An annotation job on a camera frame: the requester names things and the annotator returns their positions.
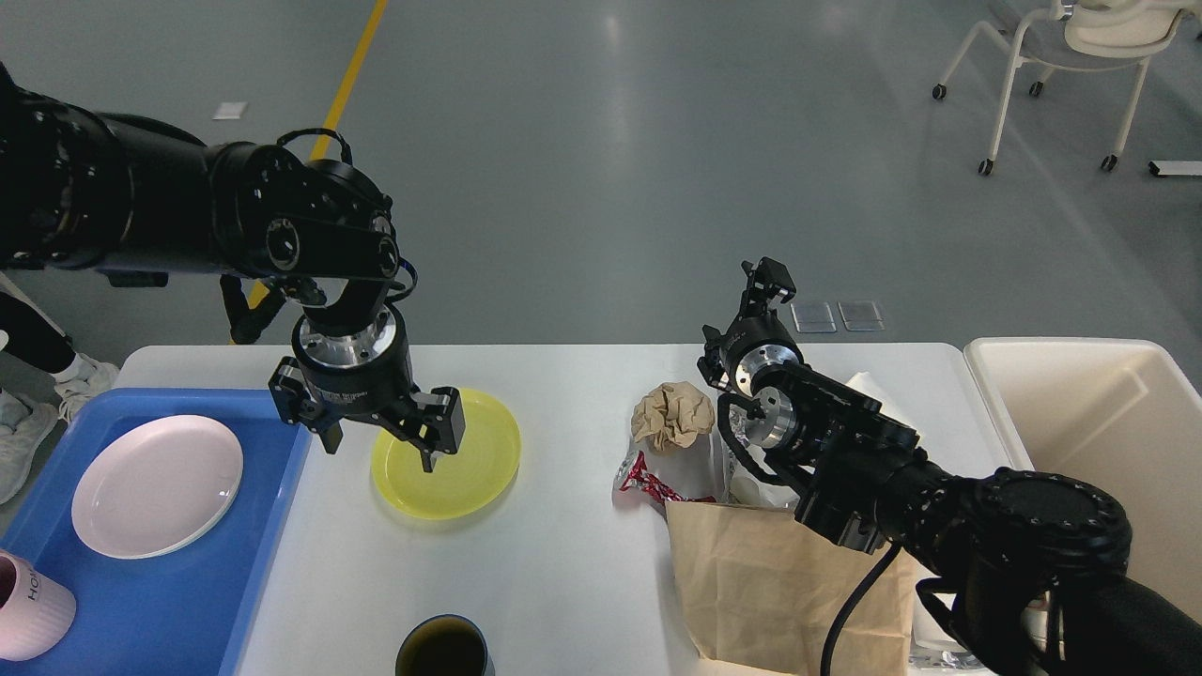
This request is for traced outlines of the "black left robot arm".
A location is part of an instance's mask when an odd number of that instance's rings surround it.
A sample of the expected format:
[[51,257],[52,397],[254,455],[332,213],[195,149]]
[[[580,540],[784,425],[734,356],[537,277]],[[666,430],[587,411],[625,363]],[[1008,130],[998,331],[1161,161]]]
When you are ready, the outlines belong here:
[[93,112],[2,73],[2,266],[94,269],[112,285],[162,286],[169,273],[264,281],[303,308],[292,355],[270,376],[284,423],[327,453],[343,420],[373,423],[418,451],[424,472],[458,453],[457,389],[422,391],[395,301],[412,272],[392,198],[340,158],[300,161],[274,143],[206,146],[144,115]]

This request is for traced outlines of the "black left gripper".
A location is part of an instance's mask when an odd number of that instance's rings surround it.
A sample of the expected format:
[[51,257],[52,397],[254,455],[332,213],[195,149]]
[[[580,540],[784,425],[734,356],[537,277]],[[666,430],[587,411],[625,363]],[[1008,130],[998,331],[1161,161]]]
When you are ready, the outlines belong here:
[[319,333],[313,320],[300,319],[288,346],[292,354],[268,381],[270,398],[279,419],[317,435],[325,453],[343,445],[343,420],[373,423],[409,441],[423,472],[458,453],[468,431],[460,390],[418,389],[407,326],[394,306],[377,308],[364,330],[349,336]]

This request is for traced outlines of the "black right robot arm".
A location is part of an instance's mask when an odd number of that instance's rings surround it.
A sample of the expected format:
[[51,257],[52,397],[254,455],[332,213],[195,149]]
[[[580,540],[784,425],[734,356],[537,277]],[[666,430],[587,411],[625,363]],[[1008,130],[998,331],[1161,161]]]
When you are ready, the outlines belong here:
[[853,551],[888,545],[837,613],[821,674],[902,552],[932,570],[916,585],[920,604],[992,672],[1200,672],[1197,621],[1129,579],[1133,528],[1115,498],[1055,472],[945,472],[914,427],[807,364],[778,321],[776,306],[795,298],[783,263],[761,257],[742,271],[734,320],[703,327],[697,362],[718,389],[718,432],[751,476],[797,493],[798,523]]

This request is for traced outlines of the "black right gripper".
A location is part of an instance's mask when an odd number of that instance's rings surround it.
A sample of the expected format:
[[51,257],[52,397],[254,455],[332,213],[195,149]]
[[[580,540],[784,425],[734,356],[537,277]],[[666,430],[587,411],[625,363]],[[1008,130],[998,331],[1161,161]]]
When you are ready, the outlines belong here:
[[797,286],[787,267],[774,257],[743,261],[746,290],[740,295],[740,319],[728,330],[704,325],[704,346],[697,360],[702,380],[730,393],[751,393],[754,376],[769,364],[804,362],[795,338],[776,320],[776,307],[795,300]]

